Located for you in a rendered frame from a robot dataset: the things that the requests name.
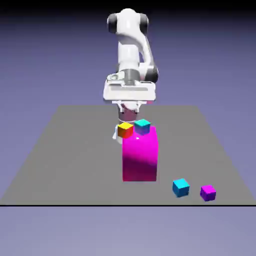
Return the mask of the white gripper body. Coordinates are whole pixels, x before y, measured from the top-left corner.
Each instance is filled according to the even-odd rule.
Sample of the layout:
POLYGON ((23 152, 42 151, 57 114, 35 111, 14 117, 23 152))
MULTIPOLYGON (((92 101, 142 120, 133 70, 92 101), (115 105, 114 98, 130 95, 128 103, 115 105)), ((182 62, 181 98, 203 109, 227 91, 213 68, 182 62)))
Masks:
POLYGON ((106 101, 154 101, 156 85, 146 81, 135 81, 135 85, 125 85, 124 80, 106 80, 103 99, 106 101))

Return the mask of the small teal cube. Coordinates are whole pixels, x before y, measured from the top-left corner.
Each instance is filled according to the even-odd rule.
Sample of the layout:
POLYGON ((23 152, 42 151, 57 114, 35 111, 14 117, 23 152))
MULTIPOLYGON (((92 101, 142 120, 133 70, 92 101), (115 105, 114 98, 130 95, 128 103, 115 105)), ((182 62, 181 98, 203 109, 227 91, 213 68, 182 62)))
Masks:
POLYGON ((151 123, 146 119, 136 120, 134 122, 134 130, 137 134, 146 135, 150 132, 151 123))

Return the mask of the small yellow cube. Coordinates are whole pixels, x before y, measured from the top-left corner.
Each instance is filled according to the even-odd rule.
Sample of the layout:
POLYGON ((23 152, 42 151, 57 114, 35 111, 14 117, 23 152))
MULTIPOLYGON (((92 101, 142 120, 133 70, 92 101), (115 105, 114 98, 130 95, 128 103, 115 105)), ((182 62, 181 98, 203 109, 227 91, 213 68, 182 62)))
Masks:
POLYGON ((123 139, 127 139, 133 135, 134 125, 128 122, 122 122, 117 126, 117 135, 123 139))

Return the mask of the small cyan cube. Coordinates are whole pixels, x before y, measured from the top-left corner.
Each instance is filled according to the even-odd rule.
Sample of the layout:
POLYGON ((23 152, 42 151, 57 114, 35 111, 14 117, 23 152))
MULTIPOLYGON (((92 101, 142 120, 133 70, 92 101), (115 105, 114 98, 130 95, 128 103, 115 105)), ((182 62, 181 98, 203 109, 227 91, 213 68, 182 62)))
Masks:
POLYGON ((172 191, 176 197, 184 197, 189 194, 190 185, 184 178, 176 179, 172 182, 172 191))

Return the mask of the small purple cube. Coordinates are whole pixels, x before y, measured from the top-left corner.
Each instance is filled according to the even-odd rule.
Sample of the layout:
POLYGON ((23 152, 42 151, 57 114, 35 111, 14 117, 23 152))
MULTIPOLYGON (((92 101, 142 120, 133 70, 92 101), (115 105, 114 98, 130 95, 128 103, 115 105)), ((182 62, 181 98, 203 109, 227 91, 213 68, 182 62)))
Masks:
POLYGON ((214 201, 216 198, 216 190, 211 184, 204 185, 200 188, 200 196, 205 202, 214 201))

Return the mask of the large magenta box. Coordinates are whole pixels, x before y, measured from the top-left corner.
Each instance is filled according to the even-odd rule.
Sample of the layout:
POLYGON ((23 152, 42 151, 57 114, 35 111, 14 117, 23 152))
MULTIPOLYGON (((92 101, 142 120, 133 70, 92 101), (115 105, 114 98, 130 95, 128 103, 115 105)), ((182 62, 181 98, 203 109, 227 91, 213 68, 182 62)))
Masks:
POLYGON ((149 133, 134 132, 122 140, 122 180, 155 182, 157 180, 159 143, 155 126, 149 133))

